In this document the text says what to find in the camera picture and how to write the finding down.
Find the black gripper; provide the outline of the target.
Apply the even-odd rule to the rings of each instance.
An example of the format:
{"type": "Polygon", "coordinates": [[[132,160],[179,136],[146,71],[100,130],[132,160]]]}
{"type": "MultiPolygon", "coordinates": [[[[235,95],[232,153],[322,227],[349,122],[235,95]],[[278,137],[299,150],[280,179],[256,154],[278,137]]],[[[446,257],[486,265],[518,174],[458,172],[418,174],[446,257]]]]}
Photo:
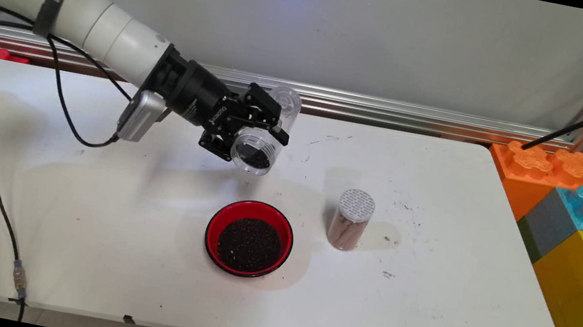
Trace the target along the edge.
{"type": "Polygon", "coordinates": [[[169,46],[150,72],[144,115],[158,122],[165,112],[203,127],[198,145],[226,162],[242,128],[260,128],[282,146],[289,135],[280,121],[280,104],[252,82],[242,94],[231,91],[196,61],[169,46]]]}

